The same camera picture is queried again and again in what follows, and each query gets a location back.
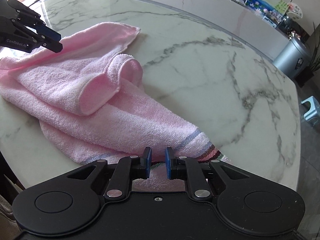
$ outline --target gray trash can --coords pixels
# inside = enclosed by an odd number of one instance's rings
[[[295,78],[311,61],[311,52],[296,37],[293,37],[273,61],[290,79]]]

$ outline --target marble table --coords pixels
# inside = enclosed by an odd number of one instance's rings
[[[251,48],[190,15],[139,0],[46,0],[33,8],[62,37],[107,21],[140,27],[126,53],[143,66],[145,92],[198,126],[235,166],[296,189],[296,88]],[[0,150],[25,187],[79,166],[44,138],[37,119],[2,98],[0,112]]]

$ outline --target black robotic arm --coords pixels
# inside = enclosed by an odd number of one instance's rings
[[[43,46],[60,52],[61,35],[48,28],[40,17],[40,14],[17,0],[0,0],[0,46],[28,53]]]

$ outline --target blue stripe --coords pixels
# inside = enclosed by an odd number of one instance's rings
[[[174,152],[177,152],[178,150],[185,147],[187,144],[189,144],[194,138],[196,138],[201,131],[199,129],[195,130],[192,134],[188,135],[183,141],[173,150]]]

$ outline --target potted plant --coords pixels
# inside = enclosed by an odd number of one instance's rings
[[[315,35],[315,43],[317,43],[316,38],[316,28],[313,24],[314,35]],[[319,46],[320,46],[320,30],[318,33],[318,44],[315,45],[315,49],[313,50],[312,58],[310,64],[305,67],[304,70],[300,72],[300,74],[295,78],[299,87],[303,87],[303,85],[314,76],[314,72],[320,69],[320,55],[319,55]]]

